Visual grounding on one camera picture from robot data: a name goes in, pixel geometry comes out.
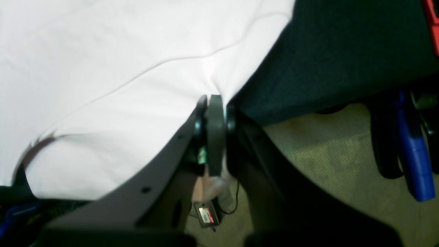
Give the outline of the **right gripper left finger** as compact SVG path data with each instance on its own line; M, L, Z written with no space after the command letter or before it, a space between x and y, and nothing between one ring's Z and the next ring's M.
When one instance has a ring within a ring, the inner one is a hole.
M193 188L205 173L219 176L224 155L220 95L203 95L187 121L149 164L103 196L48 224L39 247L196 247L184 233Z

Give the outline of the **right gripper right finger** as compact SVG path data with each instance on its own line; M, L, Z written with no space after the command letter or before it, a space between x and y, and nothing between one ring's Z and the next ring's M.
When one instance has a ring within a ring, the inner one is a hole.
M226 108L230 174L248 197L254 232L246 247L400 247L387 224L337 200L304 176L262 128Z

